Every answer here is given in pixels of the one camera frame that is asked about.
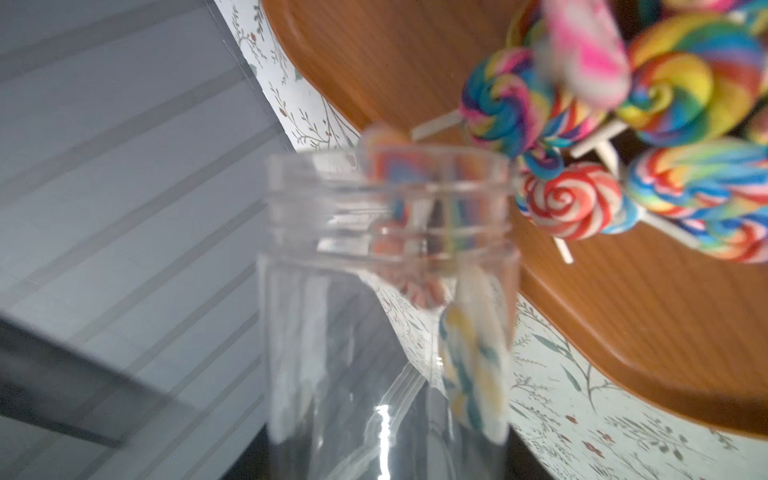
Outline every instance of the lollipop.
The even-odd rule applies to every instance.
[[[518,174],[512,178],[512,187],[515,189],[515,203],[523,217],[531,219],[531,211],[528,209],[528,185],[535,181],[531,169],[522,158],[519,159]]]
[[[538,0],[528,0],[525,7],[520,8],[509,23],[506,46],[530,47],[545,36],[545,29]]]
[[[756,12],[768,8],[767,0],[663,0],[675,12]]]
[[[478,266],[460,270],[455,300],[440,317],[438,348],[445,393],[456,418],[503,445],[511,334],[503,299],[501,305],[493,301],[493,280]]]
[[[570,147],[589,135],[605,118],[605,112],[588,107],[570,92],[555,92],[552,113],[541,132],[541,141],[552,147]]]
[[[358,143],[358,157],[364,159],[366,176],[374,183],[392,185],[418,184],[432,179],[435,175],[434,161],[409,148],[410,145],[412,143],[407,135],[391,127],[374,125],[366,129]],[[410,207],[402,198],[391,200],[392,216],[403,223],[408,221]]]
[[[531,221],[553,237],[589,238],[607,227],[620,211],[623,195],[602,165],[573,164],[554,180],[525,181]]]
[[[565,169],[563,156],[551,146],[537,142],[522,155],[528,169],[543,180],[557,177]]]
[[[441,173],[454,191],[437,194],[430,226],[444,233],[430,236],[430,250],[466,251],[501,241],[508,228],[510,162],[501,156],[490,161],[488,153],[468,149]]]
[[[685,219],[679,224],[699,239],[699,250],[707,255],[740,263],[768,262],[766,208],[728,220]]]
[[[611,222],[605,227],[602,233],[615,235],[624,233],[637,225],[644,217],[645,209],[632,201],[627,195],[623,195],[621,208],[611,219]]]
[[[718,14],[668,18],[629,48],[629,98],[617,115],[660,146],[720,136],[752,109],[760,90],[763,51],[742,26]]]
[[[516,158],[538,138],[552,98],[551,85],[534,69],[531,51],[506,48],[472,71],[459,110],[477,145]]]
[[[654,148],[636,159],[627,195],[665,217],[719,221],[768,205],[768,147],[731,137]]]
[[[627,52],[604,0],[542,0],[555,75],[593,108],[613,108],[630,88]]]
[[[750,30],[752,35],[761,37],[768,31],[768,10],[757,10],[754,12],[748,12],[744,17],[744,24]],[[761,38],[760,42],[765,47],[765,38]]]

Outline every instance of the white lollipop stick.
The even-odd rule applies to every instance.
[[[688,233],[686,230],[678,227],[674,223],[671,223],[670,221],[667,221],[658,215],[652,214],[647,210],[641,214],[640,221],[646,225],[650,225],[656,230],[659,230],[661,233],[665,233],[666,235],[674,238],[688,248],[696,250],[699,248],[699,245],[701,245],[699,239],[697,239],[691,233]]]
[[[462,115],[459,113],[458,108],[454,111],[450,111],[445,115],[440,115],[437,118],[426,121],[423,124],[416,125],[411,130],[411,140],[420,141],[425,138],[431,137],[434,134],[438,134],[454,125],[458,125],[462,122]]]
[[[571,255],[571,249],[568,248],[568,244],[565,243],[565,240],[557,237],[552,237],[552,239],[554,240],[554,245],[558,248],[558,252],[560,252],[560,256],[563,257],[563,261],[568,265],[572,265],[574,256]]]
[[[571,156],[573,158],[583,157],[587,152],[594,150],[599,144],[608,142],[611,138],[627,130],[627,128],[627,124],[618,118],[614,118],[597,129],[592,135],[571,147]]]
[[[435,200],[432,198],[421,198],[414,200],[411,204],[411,210],[408,215],[406,227],[410,229],[419,229],[426,231],[429,223],[429,217],[432,215],[432,209],[435,207]],[[403,253],[413,256],[419,253],[422,241],[409,238],[403,247]]]
[[[733,12],[728,12],[726,14],[726,18],[731,20],[733,23],[744,25],[746,22],[746,12],[744,10],[734,10]]]
[[[603,164],[611,172],[616,180],[621,179],[621,167],[619,162],[619,153],[616,147],[610,141],[604,141],[594,146],[594,152],[598,155]]]

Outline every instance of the wooden tray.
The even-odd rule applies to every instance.
[[[631,12],[635,2],[623,2]],[[276,36],[358,129],[410,129],[456,108],[471,69],[504,43],[522,2],[263,0]],[[634,14],[621,15],[627,35]],[[458,128],[439,135],[460,143]],[[642,148],[632,133],[624,157]],[[768,266],[726,263],[639,225],[569,246],[513,208],[522,294],[608,378],[718,429],[768,436]]]

